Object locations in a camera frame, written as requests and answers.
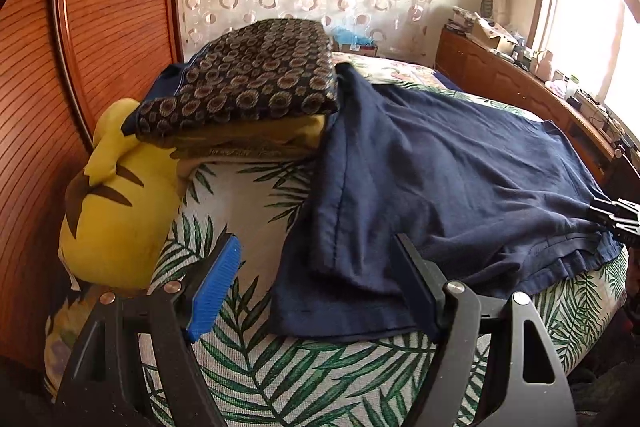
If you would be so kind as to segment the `navy blue printed t-shirt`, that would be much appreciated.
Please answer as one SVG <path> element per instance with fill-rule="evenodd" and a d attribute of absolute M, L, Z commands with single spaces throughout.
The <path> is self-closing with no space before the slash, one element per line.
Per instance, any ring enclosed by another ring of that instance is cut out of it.
<path fill-rule="evenodd" d="M 412 332 L 398 234 L 480 295 L 535 295 L 620 245 L 587 209 L 600 187 L 550 121 L 336 68 L 331 121 L 271 289 L 278 335 L 338 343 Z"/>

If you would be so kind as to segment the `palm-leaf print bedsheet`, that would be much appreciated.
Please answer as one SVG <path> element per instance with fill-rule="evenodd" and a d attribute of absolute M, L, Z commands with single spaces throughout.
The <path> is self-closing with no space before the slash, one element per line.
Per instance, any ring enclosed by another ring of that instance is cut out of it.
<path fill-rule="evenodd" d="M 542 121 L 474 95 L 373 84 L 440 93 Z M 271 330 L 271 289 L 283 245 L 307 202 L 319 156 L 210 158 L 186 165 L 186 196 L 152 283 L 183 277 L 222 232 L 239 237 L 239 272 L 215 325 L 194 347 L 208 389 L 232 426 L 397 426 L 434 357 L 434 343 L 417 329 L 351 343 Z M 620 306 L 627 259 L 620 245 L 620 254 L 600 268 L 531 295 L 564 369 L 574 369 Z"/>

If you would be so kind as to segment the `yellow plush toy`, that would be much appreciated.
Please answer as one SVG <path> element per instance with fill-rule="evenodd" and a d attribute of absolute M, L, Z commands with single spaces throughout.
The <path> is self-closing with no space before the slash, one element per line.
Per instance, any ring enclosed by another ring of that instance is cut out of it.
<path fill-rule="evenodd" d="M 74 289 L 80 282 L 147 288 L 186 193 L 169 150 L 122 134 L 138 106 L 122 98 L 105 109 L 87 165 L 66 188 L 58 257 Z"/>

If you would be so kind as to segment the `pink bottle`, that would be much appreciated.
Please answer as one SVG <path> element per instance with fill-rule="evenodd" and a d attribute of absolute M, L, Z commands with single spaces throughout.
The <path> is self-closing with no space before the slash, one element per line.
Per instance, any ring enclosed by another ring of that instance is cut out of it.
<path fill-rule="evenodd" d="M 553 69 L 553 52 L 550 50 L 540 52 L 538 54 L 538 62 L 535 70 L 535 76 L 543 82 L 548 82 L 552 79 Z"/>

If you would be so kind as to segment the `floral quilt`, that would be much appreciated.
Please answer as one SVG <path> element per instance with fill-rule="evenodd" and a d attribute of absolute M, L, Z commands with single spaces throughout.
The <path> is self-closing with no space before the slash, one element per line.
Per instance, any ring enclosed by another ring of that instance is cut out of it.
<path fill-rule="evenodd" d="M 368 78 L 372 83 L 420 84 L 427 88 L 460 91 L 460 88 L 441 72 L 419 64 L 343 52 L 333 52 L 332 61 L 334 64 L 352 64 L 361 76 Z"/>

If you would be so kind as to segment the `open cardboard box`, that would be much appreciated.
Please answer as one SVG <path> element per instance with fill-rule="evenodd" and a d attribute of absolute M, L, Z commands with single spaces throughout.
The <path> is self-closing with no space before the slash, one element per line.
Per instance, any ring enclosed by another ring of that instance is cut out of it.
<path fill-rule="evenodd" d="M 486 20 L 477 13 L 475 13 L 471 36 L 482 46 L 505 54 L 511 54 L 518 45 L 518 40 L 509 31 L 493 20 Z"/>

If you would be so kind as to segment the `long wooden sideboard cabinet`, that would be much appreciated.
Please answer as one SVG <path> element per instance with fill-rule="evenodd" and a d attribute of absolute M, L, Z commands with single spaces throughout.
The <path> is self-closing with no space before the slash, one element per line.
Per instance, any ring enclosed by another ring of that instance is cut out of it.
<path fill-rule="evenodd" d="M 553 121 L 605 190 L 613 190 L 617 197 L 638 190 L 639 173 L 631 161 L 617 157 L 613 145 L 586 116 L 528 72 L 448 28 L 440 33 L 434 67 L 466 92 Z"/>

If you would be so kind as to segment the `box with blue bag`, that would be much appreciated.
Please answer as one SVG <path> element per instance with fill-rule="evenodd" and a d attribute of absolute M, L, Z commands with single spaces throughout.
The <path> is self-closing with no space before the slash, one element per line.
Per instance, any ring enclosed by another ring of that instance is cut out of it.
<path fill-rule="evenodd" d="M 331 32 L 334 52 L 377 56 L 378 46 L 370 37 L 360 36 L 344 27 L 334 28 Z"/>

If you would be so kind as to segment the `window with wooden frame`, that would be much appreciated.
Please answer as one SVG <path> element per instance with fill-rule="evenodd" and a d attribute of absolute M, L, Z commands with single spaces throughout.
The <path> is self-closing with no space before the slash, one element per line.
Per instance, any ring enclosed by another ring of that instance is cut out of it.
<path fill-rule="evenodd" d="M 579 94 L 639 132 L 639 23 L 624 0 L 542 0 L 534 46 Z"/>

